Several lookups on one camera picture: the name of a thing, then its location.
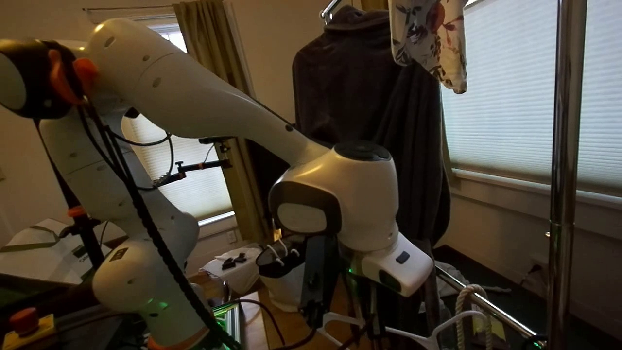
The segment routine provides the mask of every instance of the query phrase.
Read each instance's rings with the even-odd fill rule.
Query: window
[[[185,41],[177,23],[156,23],[150,27],[185,50]],[[156,142],[166,138],[166,132],[142,115],[138,119],[125,119],[123,130],[131,140],[138,142]],[[200,144],[195,138],[179,136],[171,136],[171,142],[173,154],[167,144],[134,148],[138,159],[152,179],[166,175],[171,167],[171,161],[183,161],[185,165],[218,161],[214,144]],[[160,190],[179,210],[189,212],[199,220],[208,220],[232,212],[228,183],[220,167],[189,171],[187,179],[160,187]]]
[[[554,0],[482,0],[465,10],[469,91],[443,91],[455,169],[548,183],[552,159]],[[580,189],[622,194],[622,2],[589,2]]]

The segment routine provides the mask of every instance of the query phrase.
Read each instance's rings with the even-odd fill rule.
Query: black cable
[[[138,212],[138,218],[142,220],[142,225],[146,227],[156,251],[160,253],[164,264],[169,268],[173,280],[177,282],[177,286],[181,288],[183,295],[187,297],[187,301],[193,305],[193,309],[197,311],[197,315],[204,321],[206,329],[210,330],[210,334],[218,336],[220,342],[224,342],[226,346],[230,346],[232,350],[239,350],[241,344],[232,338],[232,334],[228,334],[214,319],[212,313],[208,313],[208,309],[204,307],[204,303],[200,301],[200,297],[195,294],[193,286],[189,284],[187,276],[183,274],[183,270],[179,268],[173,253],[169,251],[167,243],[164,241],[164,237],[160,235],[160,229],[154,222],[154,218],[150,216],[150,210],[142,198],[142,194],[138,192],[140,189],[134,183],[134,177],[123,157],[123,152],[119,148],[119,144],[115,140],[111,140],[109,128],[103,126],[97,111],[94,109],[94,105],[88,103],[88,113],[94,119],[101,140],[105,144],[105,148],[109,150],[109,154],[117,159],[117,165],[113,165],[113,169],[117,169],[121,181],[125,183],[132,204]]]
[[[167,144],[169,144],[169,169],[167,169],[166,175],[162,175],[160,179],[171,177],[171,173],[173,173],[173,163],[175,163],[175,146],[173,146],[171,134],[166,134],[164,138],[160,138],[160,140],[156,140],[156,142],[134,142],[134,140],[129,140],[129,138],[113,132],[113,130],[109,130],[109,132],[111,132],[111,136],[113,136],[115,140],[121,140],[121,142],[125,142],[125,144],[138,146],[138,148],[150,148],[150,146],[158,146],[158,144],[167,142]],[[158,187],[160,187],[160,185],[146,187],[146,189],[140,189],[140,190],[154,190],[154,189],[158,189]]]
[[[59,233],[55,229],[49,229],[45,225],[29,225],[31,229],[37,229],[37,231],[45,231],[49,235],[53,235],[55,241],[59,241]]]
[[[270,317],[270,323],[272,323],[274,329],[276,329],[276,334],[278,334],[280,344],[282,344],[282,346],[286,344],[284,332],[280,330],[274,313],[272,313],[265,303],[261,303],[261,301],[257,301],[257,299],[234,299],[234,303],[253,303],[253,305],[259,305],[259,307]]]
[[[210,148],[208,148],[208,152],[206,152],[206,157],[202,159],[204,163],[208,161],[212,150],[214,150],[214,144],[210,144]]]
[[[78,115],[80,115],[82,128],[84,128],[86,136],[90,138],[90,142],[94,144],[96,152],[101,155],[101,159],[111,167],[111,171],[113,171],[121,181],[127,181],[129,173],[123,173],[123,169],[121,169],[121,165],[119,165],[119,159],[111,159],[113,150],[111,150],[109,142],[103,138],[103,134],[107,134],[107,130],[105,130],[105,126],[99,122],[99,119],[96,117],[94,107],[92,107],[92,113],[90,113],[90,115],[94,117],[94,120],[97,120],[96,126],[97,126],[97,130],[99,130],[99,134],[101,134],[101,138],[103,138],[101,142],[105,144],[105,148],[109,150],[111,155],[107,155],[107,154],[103,152],[101,144],[99,144],[97,138],[94,136],[94,132],[92,132],[92,128],[90,128],[90,124],[88,124],[88,117],[86,117],[84,109],[78,107]],[[158,187],[136,187],[136,189],[138,189],[138,190],[154,190],[154,189],[158,189]]]
[[[309,332],[305,338],[302,338],[302,340],[298,340],[298,342],[294,342],[294,344],[288,344],[288,346],[274,348],[274,350],[292,350],[292,348],[300,348],[300,346],[304,346],[304,344],[311,342],[311,338],[315,336],[315,332],[317,332],[317,329],[311,329],[311,332]]]
[[[88,124],[88,117],[84,115],[84,109],[78,109],[80,115],[80,122],[82,128],[86,132],[86,136],[90,138],[90,142],[94,144],[96,152],[101,155],[101,159],[113,169],[113,173],[121,179],[125,179],[125,173],[119,169],[119,165],[113,163],[113,159],[109,159],[109,155],[103,152],[103,148],[99,146],[99,142],[96,140],[90,124]]]
[[[109,227],[109,224],[111,224],[111,222],[105,222],[105,224],[101,225],[101,231],[99,231],[99,245],[103,243],[103,235],[105,235],[105,229]]]
[[[171,134],[166,134],[164,138],[154,140],[154,142],[134,142],[134,140],[125,138],[125,136],[121,136],[121,134],[117,134],[117,132],[111,132],[111,134],[113,134],[117,140],[123,140],[125,144],[132,144],[132,146],[138,146],[138,148],[150,148],[150,146],[158,146],[158,144],[164,144],[164,142],[171,140]]]

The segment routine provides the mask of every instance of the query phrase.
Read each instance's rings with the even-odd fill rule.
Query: metal pole
[[[436,270],[440,272],[438,276],[442,280],[445,280],[451,288],[455,290],[465,290],[467,284],[463,284],[459,278],[451,276],[445,268],[436,266]],[[511,327],[513,330],[521,332],[523,338],[535,338],[539,336],[535,330],[531,330],[529,327],[525,327],[521,321],[513,319],[510,313],[506,313],[504,309],[500,309],[498,305],[494,305],[490,299],[486,299],[480,294],[473,294],[471,301],[478,307],[482,307],[482,311],[490,313],[492,317],[496,317],[498,321],[502,321],[504,325]]]
[[[587,0],[558,0],[548,247],[548,348],[566,348]]]

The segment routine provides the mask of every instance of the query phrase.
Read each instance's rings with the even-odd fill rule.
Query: robotic arm
[[[55,45],[37,45],[47,52],[59,50]],[[20,45],[0,41],[0,78],[12,82],[10,87],[0,87],[0,105],[27,117],[61,117],[43,122],[55,165],[94,218],[111,220],[131,235],[96,272],[96,295],[111,309],[140,313],[164,346],[193,344],[202,338],[204,325],[167,276],[119,173],[94,152],[94,138],[84,132],[84,119],[76,107],[59,99],[62,84],[49,78],[53,74],[47,70],[33,76],[31,66],[41,62],[26,60],[16,47]],[[66,70],[74,70],[76,76],[66,76],[74,76],[74,85],[80,82],[90,103],[113,128],[119,128],[123,111],[134,107],[177,136],[255,140],[290,165],[270,192],[270,210],[288,231],[337,237],[358,276],[405,297],[412,295],[432,272],[432,259],[395,224],[397,177],[387,150],[366,142],[329,150],[311,142],[158,33],[129,19],[101,23],[86,50],[76,54],[88,70],[70,62]],[[37,85],[31,82],[41,85],[41,80],[49,80],[53,91],[41,97],[43,109],[29,109],[35,99],[29,93]],[[134,154],[131,150],[123,154],[132,177],[138,183],[150,181]],[[175,260],[183,264],[197,241],[197,222],[158,190],[144,192],[142,198]]]

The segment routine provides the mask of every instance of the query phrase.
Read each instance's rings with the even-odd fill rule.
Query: window blind
[[[443,91],[453,165],[548,181],[552,161],[556,0],[484,0],[465,10],[469,91]],[[622,2],[589,2],[580,187],[622,192]]]

